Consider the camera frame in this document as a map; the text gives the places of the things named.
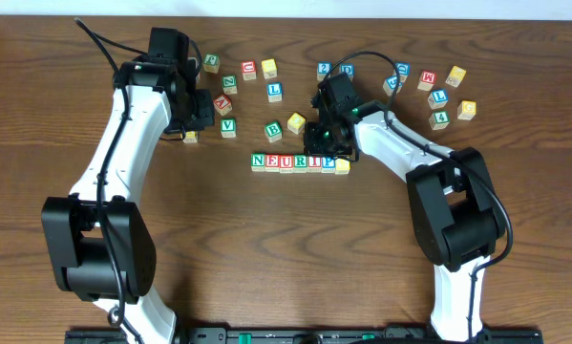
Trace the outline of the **green R block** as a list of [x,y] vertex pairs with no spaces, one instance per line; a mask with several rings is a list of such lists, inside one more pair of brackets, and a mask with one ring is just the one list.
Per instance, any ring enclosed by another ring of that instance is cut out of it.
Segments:
[[293,156],[293,171],[295,173],[307,173],[307,156],[305,155],[294,155]]

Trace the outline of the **blue P block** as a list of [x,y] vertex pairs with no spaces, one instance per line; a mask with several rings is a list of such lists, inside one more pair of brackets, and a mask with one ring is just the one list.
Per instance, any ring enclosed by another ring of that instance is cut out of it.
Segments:
[[321,158],[321,172],[325,174],[333,174],[336,171],[336,160],[331,157]]

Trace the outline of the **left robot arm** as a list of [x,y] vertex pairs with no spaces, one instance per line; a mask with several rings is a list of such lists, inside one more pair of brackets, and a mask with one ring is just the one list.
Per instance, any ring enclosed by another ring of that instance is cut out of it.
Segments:
[[43,205],[55,283],[104,310],[112,328],[69,334],[69,343],[185,339],[154,286],[156,246],[139,202],[159,141],[215,123],[211,94],[197,86],[200,60],[188,54],[195,46],[176,29],[153,28],[147,51],[112,67],[113,107],[95,154],[68,196]]

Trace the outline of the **red I block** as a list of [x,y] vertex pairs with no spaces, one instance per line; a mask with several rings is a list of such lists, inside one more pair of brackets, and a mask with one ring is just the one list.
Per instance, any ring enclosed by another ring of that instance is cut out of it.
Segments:
[[320,173],[322,171],[322,158],[317,156],[307,156],[307,172]]

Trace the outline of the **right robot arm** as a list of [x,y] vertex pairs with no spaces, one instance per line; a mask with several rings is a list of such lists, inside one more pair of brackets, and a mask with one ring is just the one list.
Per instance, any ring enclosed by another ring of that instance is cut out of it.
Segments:
[[484,271],[513,245],[512,223],[482,155],[426,140],[388,105],[363,101],[345,74],[320,81],[311,105],[319,118],[305,129],[308,154],[366,154],[405,182],[415,240],[434,266],[434,333],[445,341],[476,340]]

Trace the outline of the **yellow S block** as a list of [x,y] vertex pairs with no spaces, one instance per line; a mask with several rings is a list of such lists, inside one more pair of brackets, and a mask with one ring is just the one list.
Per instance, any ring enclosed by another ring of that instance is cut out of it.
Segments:
[[335,174],[336,175],[348,175],[350,172],[350,161],[345,159],[335,160]]

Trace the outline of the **red E block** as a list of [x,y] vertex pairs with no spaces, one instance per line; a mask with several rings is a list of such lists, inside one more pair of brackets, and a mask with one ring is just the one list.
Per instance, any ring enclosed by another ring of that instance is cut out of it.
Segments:
[[265,155],[265,171],[266,172],[280,172],[280,156],[275,154]]

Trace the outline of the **green N block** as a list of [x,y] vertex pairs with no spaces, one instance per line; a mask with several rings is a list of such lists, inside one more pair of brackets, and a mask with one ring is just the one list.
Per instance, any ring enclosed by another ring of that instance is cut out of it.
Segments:
[[253,172],[265,172],[265,154],[253,153],[250,166]]

